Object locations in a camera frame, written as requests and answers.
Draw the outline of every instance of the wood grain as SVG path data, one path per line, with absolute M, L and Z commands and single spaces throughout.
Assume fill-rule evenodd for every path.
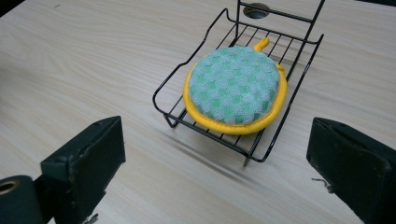
M 266 4 L 309 16 L 317 2 Z M 325 38 L 276 147 L 266 163 L 244 169 L 239 154 L 185 127 L 171 130 L 151 102 L 219 12 L 233 16 L 235 6 L 30 0 L 14 8 L 0 19 L 0 178 L 37 178 L 51 152 L 121 115 L 127 162 L 96 208 L 99 223 L 360 223 L 311 180 L 319 174 L 306 147 L 313 117 L 323 117 L 396 148 L 396 8 L 325 3 L 311 35 Z M 301 32 L 282 20 L 268 25 Z M 225 27 L 217 29 L 215 38 Z M 182 82 L 167 93 L 179 94 Z

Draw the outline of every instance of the black wire rack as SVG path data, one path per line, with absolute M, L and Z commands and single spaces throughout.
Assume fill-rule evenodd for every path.
M 303 83 L 304 77 L 312 63 L 312 61 L 315 58 L 315 55 L 318 51 L 318 48 L 320 46 L 320 43 L 323 39 L 323 35 L 320 36 L 318 41 L 310 41 L 308 40 L 308 37 L 311 34 L 311 31 L 315 25 L 315 22 L 318 18 L 318 14 L 322 9 L 322 6 L 324 4 L 325 0 L 321 0 L 318 4 L 318 7 L 316 7 L 315 14 L 312 19 L 308 19 L 306 17 L 301 17 L 297 16 L 294 14 L 289 14 L 286 12 L 278 11 L 278 10 L 272 10 L 269 7 L 262 7 L 259 4 L 250 4 L 246 2 L 242 2 L 240 0 L 237 1 L 237 9 L 236 9 L 236 19 L 233 20 L 230 18 L 229 15 L 229 9 L 224 8 L 220 14 L 215 18 L 215 20 L 210 24 L 208 27 L 205 37 L 199 47 L 195 50 L 195 52 L 190 56 L 190 58 L 184 62 L 179 64 L 173 72 L 163 81 L 163 83 L 160 85 L 160 87 L 154 92 L 152 101 L 154 103 L 155 108 L 161 112 L 169 124 L 171 128 L 176 128 L 176 126 L 180 123 L 185 125 L 186 127 L 195 130 L 196 132 L 203 134 L 204 136 L 209 137 L 212 140 L 215 140 L 218 143 L 223 144 L 224 146 L 232 149 L 233 151 L 243 155 L 245 157 L 245 162 L 244 166 L 247 166 L 248 163 L 253 160 L 257 162 L 264 162 L 269 154 L 271 153 L 274 144 L 276 142 L 276 139 L 279 137 L 280 131 L 282 130 L 282 127 L 285 123 L 286 118 L 288 117 L 288 114 L 291 109 L 291 105 L 294 101 L 294 98 L 296 97 L 296 94 L 298 90 L 300 89 L 301 84 Z M 304 37 L 299 37 L 297 35 L 291 35 L 287 34 L 285 32 L 279 32 L 274 29 L 268 29 L 261 27 L 260 25 L 256 25 L 253 22 L 244 22 L 240 20 L 241 18 L 241 12 L 243 11 L 244 8 L 250 8 L 250 9 L 255 9 L 259 10 L 259 12 L 264 12 L 265 15 L 269 14 L 276 14 L 277 16 L 281 16 L 282 18 L 288 18 L 294 21 L 300 21 L 300 22 L 305 22 L 308 23 L 308 28 L 306 33 L 304 33 Z M 211 32 L 213 32 L 213 28 L 219 23 L 220 20 L 224 20 L 225 22 L 228 23 L 228 25 L 231 27 L 230 30 L 225 31 L 225 36 L 218 40 L 218 44 L 213 45 L 213 42 L 210 44 L 206 43 L 206 40 L 208 39 L 209 35 Z M 168 109 L 161 109 L 159 107 L 159 102 L 158 102 L 158 96 L 160 94 L 167 94 L 170 91 L 168 89 L 173 89 L 174 87 L 172 86 L 171 79 L 177 79 L 177 81 L 180 83 L 184 81 L 187 72 L 186 71 L 181 71 L 184 69 L 181 68 L 188 68 L 190 69 L 192 67 L 192 63 L 195 63 L 196 61 L 194 60 L 195 58 L 199 58 L 200 51 L 205 48 L 206 45 L 209 45 L 211 50 L 218 49 L 221 47 L 232 47 L 232 46 L 249 46 L 250 43 L 254 42 L 252 40 L 255 39 L 262 39 L 265 36 L 269 36 L 271 41 L 273 42 L 270 46 L 268 46 L 265 50 L 268 57 L 272 58 L 275 62 L 282 64 L 285 66 L 283 63 L 287 63 L 288 66 L 285 66 L 287 68 L 288 74 L 286 77 L 286 80 L 288 83 L 290 82 L 290 77 L 297 65 L 300 65 L 303 67 L 303 72 L 297 77 L 297 82 L 295 84 L 295 87 L 292 91 L 291 97 L 289 98 L 289 102 L 287 103 L 286 109 L 284 109 L 281 113 L 283 113 L 283 116 L 279 114 L 278 119 L 280 121 L 277 124 L 277 128 L 275 131 L 272 133 L 273 137 L 272 140 L 269 141 L 267 150 L 265 153 L 263 153 L 262 156 L 256 156 L 255 150 L 262 140 L 262 136 L 265 133 L 266 129 L 263 129 L 257 133 L 254 134 L 248 134 L 248 135 L 228 135 L 224 133 L 217 133 L 211 130 L 208 130 L 207 128 L 197 124 L 194 120 L 191 118 L 188 118 L 188 113 L 184 107 L 184 103 L 182 101 L 183 96 L 178 96 L 175 98 L 175 101 L 172 103 L 169 102 L 169 100 L 166 100 Z M 300 64 L 299 60 L 301 59 L 302 54 L 305 54 L 307 58 L 307 62 Z

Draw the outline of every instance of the yellow trim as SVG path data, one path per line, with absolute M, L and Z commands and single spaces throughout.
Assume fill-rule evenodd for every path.
M 268 37 L 263 38 L 259 43 L 257 43 L 253 48 L 260 52 L 262 51 L 265 47 L 267 47 L 270 44 L 270 39 Z
M 184 84 L 184 89 L 183 89 L 184 104 L 186 105 L 186 109 L 189 112 L 189 114 L 192 116 L 192 118 L 195 121 L 197 121 L 197 123 L 205 126 L 208 129 L 211 129 L 219 133 L 227 133 L 227 134 L 256 133 L 259 130 L 268 126 L 270 123 L 272 123 L 276 119 L 280 110 L 282 109 L 282 105 L 285 102 L 286 94 L 288 92 L 288 82 L 286 81 L 285 78 L 285 69 L 283 68 L 282 65 L 276 64 L 276 68 L 279 72 L 279 89 L 277 91 L 277 95 L 271 107 L 271 110 L 268 112 L 268 114 L 265 117 L 245 125 L 224 124 L 215 121 L 213 119 L 207 118 L 195 108 L 195 105 L 189 95 L 189 81 L 194 67 L 190 70 L 189 74 L 187 75 Z

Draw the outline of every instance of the quilted fabric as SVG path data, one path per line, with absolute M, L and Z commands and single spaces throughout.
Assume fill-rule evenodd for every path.
M 265 117 L 279 86 L 276 64 L 247 47 L 218 49 L 195 65 L 189 96 L 205 117 L 230 125 L 247 125 Z

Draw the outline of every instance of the wire rack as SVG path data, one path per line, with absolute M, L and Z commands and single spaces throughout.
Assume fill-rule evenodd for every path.
M 236 19 L 233 20 L 230 18 L 230 12 L 228 8 L 224 8 L 220 14 L 215 18 L 215 20 L 210 24 L 205 33 L 205 37 L 199 47 L 195 50 L 195 52 L 190 56 L 190 58 L 184 62 L 179 64 L 173 72 L 163 81 L 160 87 L 154 92 L 152 101 L 154 103 L 155 108 L 161 112 L 169 124 L 171 128 L 176 128 L 178 124 L 183 124 L 184 126 L 203 134 L 204 136 L 226 146 L 227 148 L 243 155 L 245 157 L 244 166 L 247 166 L 250 161 L 264 162 L 269 154 L 271 153 L 276 139 L 279 137 L 280 131 L 285 123 L 285 120 L 290 112 L 291 105 L 296 97 L 298 90 L 304 80 L 304 77 L 315 58 L 315 55 L 318 51 L 320 43 L 322 41 L 323 35 L 320 36 L 318 41 L 310 41 L 308 37 L 314 27 L 314 24 L 318 18 L 318 14 L 321 11 L 321 8 L 324 4 L 325 0 L 321 0 L 316 8 L 315 15 L 312 19 L 308 19 L 306 17 L 301 17 L 293 14 L 289 14 L 286 12 L 272 10 L 268 7 L 261 7 L 257 4 L 245 3 L 240 0 L 237 1 L 237 9 L 236 9 Z M 308 24 L 308 28 L 303 37 L 297 35 L 287 34 L 285 32 L 279 32 L 274 29 L 268 29 L 257 25 L 253 22 L 244 22 L 240 20 L 241 12 L 243 9 L 249 7 L 250 9 L 260 10 L 261 12 L 265 12 L 267 14 L 276 14 L 282 18 L 287 18 L 294 21 L 305 22 Z M 227 23 L 228 27 L 231 27 L 229 30 L 222 30 L 224 33 L 224 37 L 218 40 L 211 40 L 208 43 L 207 39 L 210 37 L 211 33 L 216 29 L 214 27 L 219 26 L 220 30 L 225 27 L 225 23 Z M 188 115 L 184 103 L 182 101 L 183 96 L 182 87 L 177 91 L 178 96 L 174 97 L 175 99 L 171 99 L 174 94 L 171 94 L 172 90 L 178 89 L 176 88 L 178 85 L 182 83 L 187 75 L 186 69 L 191 69 L 193 63 L 197 62 L 199 58 L 202 57 L 203 52 L 205 50 L 214 50 L 219 48 L 226 48 L 232 46 L 250 46 L 255 43 L 256 39 L 262 39 L 263 37 L 269 37 L 271 39 L 271 45 L 268 46 L 264 51 L 268 57 L 272 58 L 274 62 L 282 64 L 286 71 L 288 72 L 286 80 L 290 83 L 291 75 L 295 70 L 296 66 L 302 67 L 302 73 L 297 76 L 297 81 L 293 84 L 293 88 L 290 87 L 289 102 L 285 102 L 284 109 L 279 114 L 276 121 L 270 126 L 273 128 L 269 134 L 272 135 L 272 139 L 268 141 L 267 149 L 260 156 L 255 154 L 256 148 L 258 147 L 260 141 L 264 133 L 267 133 L 266 129 L 263 129 L 254 134 L 248 135 L 228 135 L 224 133 L 217 133 L 211 131 L 199 124 L 197 124 L 191 117 Z M 163 95 L 163 98 L 166 99 L 160 101 L 159 95 Z

